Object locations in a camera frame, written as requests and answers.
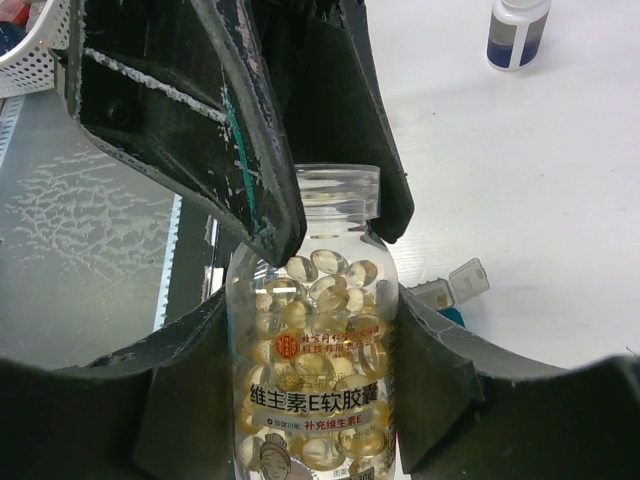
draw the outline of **small clear container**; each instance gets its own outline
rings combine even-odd
[[[238,470],[247,480],[391,480],[398,277],[369,234],[380,171],[296,168],[300,251],[275,268],[241,245],[228,274]]]

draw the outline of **transparent bottle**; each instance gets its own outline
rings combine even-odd
[[[241,245],[227,281],[241,478],[391,480],[398,278],[369,235],[377,167],[297,166],[307,235],[274,268]]]

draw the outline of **white tabletop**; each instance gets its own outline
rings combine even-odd
[[[417,209],[401,281],[479,257],[471,331],[562,367],[640,353],[640,2],[557,1],[518,73],[487,63],[491,3],[367,1]]]

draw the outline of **teal paint mark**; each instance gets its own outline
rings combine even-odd
[[[255,230],[255,233],[257,233],[260,230],[260,226],[257,220],[256,197],[253,191],[253,182],[251,181],[251,174],[249,173],[247,149],[244,145],[244,138],[242,138],[242,132],[240,132],[240,125],[238,124],[238,119],[236,117],[236,110],[233,107],[233,103],[231,103],[231,98],[229,97],[228,90],[225,89],[222,96],[224,99],[223,101],[225,109],[227,110],[227,116],[229,117],[229,121],[231,123],[233,138],[235,138],[236,145],[238,146],[238,156],[240,157],[240,163],[242,164],[242,181],[244,182],[244,187],[247,192],[247,198],[249,199],[249,213],[251,214],[251,219],[253,220],[253,228]]]

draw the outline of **white basket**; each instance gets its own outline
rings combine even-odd
[[[0,98],[53,87],[49,48],[69,46],[69,0],[48,0],[27,36],[0,57]]]

